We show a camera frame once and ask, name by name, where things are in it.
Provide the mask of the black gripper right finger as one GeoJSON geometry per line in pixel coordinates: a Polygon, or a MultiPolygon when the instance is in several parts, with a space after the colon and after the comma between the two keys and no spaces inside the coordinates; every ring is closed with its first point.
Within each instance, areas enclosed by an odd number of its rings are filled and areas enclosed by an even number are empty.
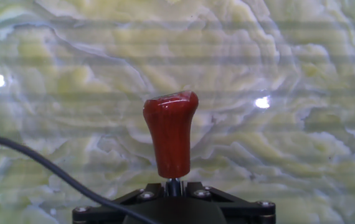
{"type": "Polygon", "coordinates": [[[267,200],[248,202],[201,182],[187,182],[184,196],[216,205],[227,224],[276,224],[276,205],[267,200]]]}

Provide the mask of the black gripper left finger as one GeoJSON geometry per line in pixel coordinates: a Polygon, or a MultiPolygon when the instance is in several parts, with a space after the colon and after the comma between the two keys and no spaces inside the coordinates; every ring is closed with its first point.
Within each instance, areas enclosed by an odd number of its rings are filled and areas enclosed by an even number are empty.
{"type": "MultiPolygon", "coordinates": [[[[164,196],[162,184],[148,184],[145,189],[134,190],[112,200],[118,205],[132,206],[164,196]]],[[[126,215],[106,206],[81,206],[72,210],[73,224],[122,224],[126,215]]]]}

